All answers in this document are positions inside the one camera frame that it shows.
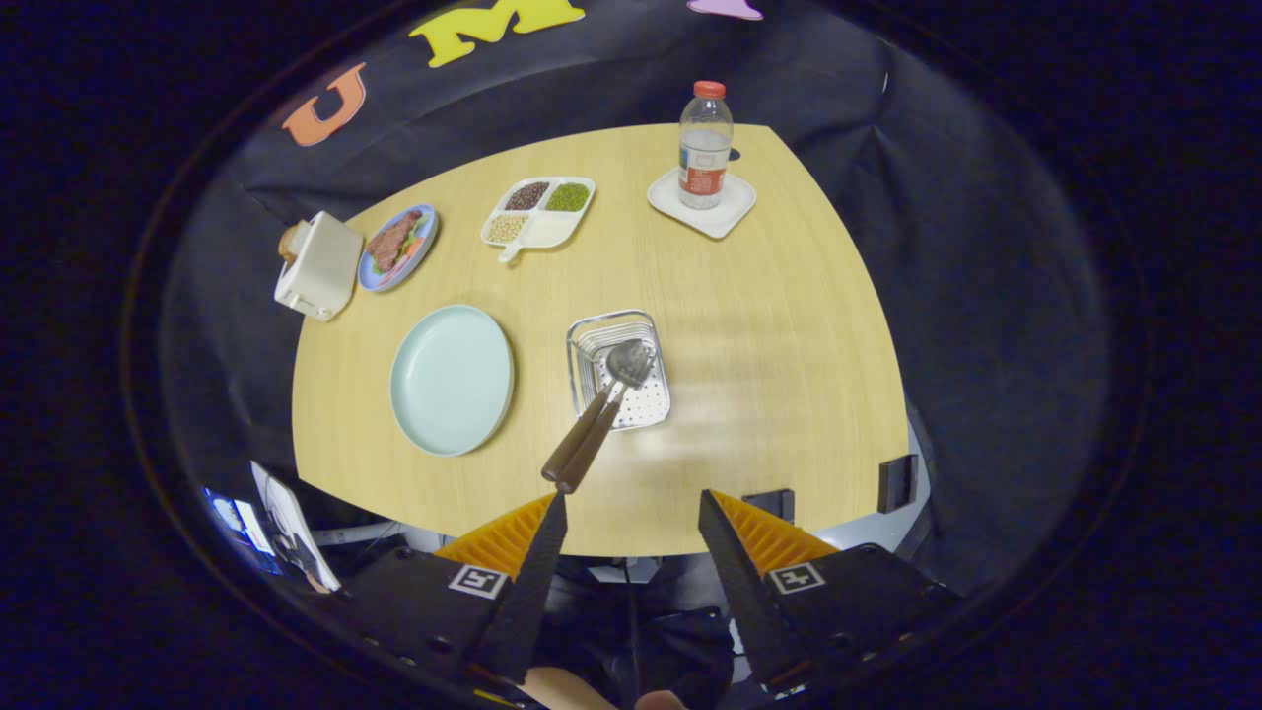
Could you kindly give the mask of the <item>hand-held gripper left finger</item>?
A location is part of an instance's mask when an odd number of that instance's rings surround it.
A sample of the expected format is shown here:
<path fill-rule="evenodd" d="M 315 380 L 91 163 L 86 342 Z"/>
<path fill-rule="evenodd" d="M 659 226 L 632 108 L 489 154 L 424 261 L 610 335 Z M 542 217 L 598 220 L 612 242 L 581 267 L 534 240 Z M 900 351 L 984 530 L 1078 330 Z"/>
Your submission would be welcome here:
<path fill-rule="evenodd" d="M 405 668 L 522 684 L 568 528 L 554 491 L 443 545 L 394 549 L 341 588 L 341 624 Z"/>

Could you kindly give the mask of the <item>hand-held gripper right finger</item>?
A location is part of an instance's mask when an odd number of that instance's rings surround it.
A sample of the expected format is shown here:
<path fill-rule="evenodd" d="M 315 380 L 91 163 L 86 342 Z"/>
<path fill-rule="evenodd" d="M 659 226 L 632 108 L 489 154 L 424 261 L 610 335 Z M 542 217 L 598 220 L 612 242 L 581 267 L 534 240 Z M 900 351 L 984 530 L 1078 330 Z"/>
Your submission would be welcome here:
<path fill-rule="evenodd" d="M 848 684 L 905 656 L 960 607 L 959 594 L 877 544 L 835 549 L 721 491 L 700 494 L 698 528 L 769 691 Z"/>

